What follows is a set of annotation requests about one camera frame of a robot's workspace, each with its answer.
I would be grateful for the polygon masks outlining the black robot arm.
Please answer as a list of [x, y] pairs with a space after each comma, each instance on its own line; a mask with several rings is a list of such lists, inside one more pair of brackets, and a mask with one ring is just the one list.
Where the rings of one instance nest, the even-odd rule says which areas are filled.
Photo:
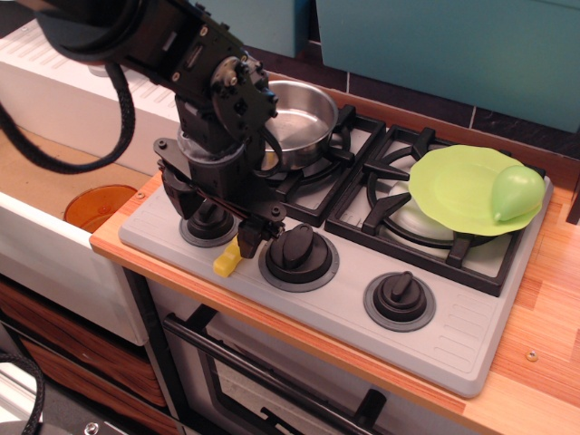
[[277, 142], [267, 129], [277, 98], [262, 64], [225, 24], [187, 1], [30, 1], [51, 46], [120, 80], [132, 70], [172, 91], [174, 140], [158, 140], [164, 188], [183, 218], [204, 202], [239, 220], [244, 258], [284, 229], [285, 209], [262, 162]]

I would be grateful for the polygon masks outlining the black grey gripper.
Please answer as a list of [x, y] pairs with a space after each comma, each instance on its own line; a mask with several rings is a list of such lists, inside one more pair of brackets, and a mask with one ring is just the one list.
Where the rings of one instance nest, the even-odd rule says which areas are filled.
[[170, 203], [185, 220], [194, 216], [205, 200], [216, 204], [242, 222], [237, 242], [243, 258], [253, 258], [264, 238], [279, 237], [284, 231], [285, 207], [266, 181], [257, 177], [246, 163], [246, 150], [235, 145], [222, 158], [215, 155], [190, 157], [182, 150], [191, 140], [161, 138], [153, 149]]

